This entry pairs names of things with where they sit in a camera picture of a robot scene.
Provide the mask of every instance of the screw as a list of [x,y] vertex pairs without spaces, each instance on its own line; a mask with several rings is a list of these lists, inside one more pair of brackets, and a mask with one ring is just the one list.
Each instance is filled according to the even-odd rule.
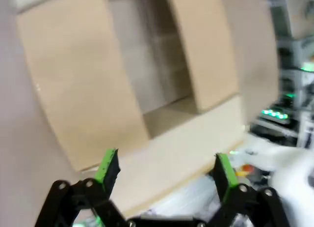
[[129,226],[130,227],[136,227],[136,224],[133,221],[129,221]]
[[87,183],[86,183],[86,186],[87,187],[90,187],[90,186],[92,186],[93,185],[93,181],[88,181]]
[[64,189],[65,186],[66,186],[65,183],[62,183],[62,184],[59,185],[59,189]]
[[247,192],[247,188],[244,185],[240,185],[240,190],[244,193]]
[[265,194],[266,194],[267,196],[272,196],[272,195],[273,195],[273,193],[272,193],[269,189],[266,189],[266,190],[265,190]]

